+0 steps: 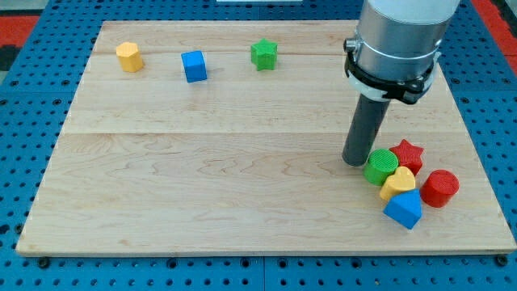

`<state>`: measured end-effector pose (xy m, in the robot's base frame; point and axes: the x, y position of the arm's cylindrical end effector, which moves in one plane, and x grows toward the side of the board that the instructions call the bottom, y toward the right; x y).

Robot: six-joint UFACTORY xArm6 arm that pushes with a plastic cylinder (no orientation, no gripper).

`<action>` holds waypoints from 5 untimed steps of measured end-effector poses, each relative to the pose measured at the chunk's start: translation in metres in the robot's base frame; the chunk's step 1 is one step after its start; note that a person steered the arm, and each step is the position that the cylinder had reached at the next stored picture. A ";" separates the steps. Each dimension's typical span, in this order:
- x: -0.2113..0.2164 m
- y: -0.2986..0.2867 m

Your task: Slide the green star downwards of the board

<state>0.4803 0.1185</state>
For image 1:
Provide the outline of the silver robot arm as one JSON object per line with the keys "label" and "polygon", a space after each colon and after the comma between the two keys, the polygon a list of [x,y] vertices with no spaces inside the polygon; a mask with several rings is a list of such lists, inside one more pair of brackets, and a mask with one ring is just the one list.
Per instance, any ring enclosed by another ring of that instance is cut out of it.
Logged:
{"label": "silver robot arm", "polygon": [[434,81],[439,46],[459,0],[365,0],[344,41],[350,84],[377,102],[415,104]]}

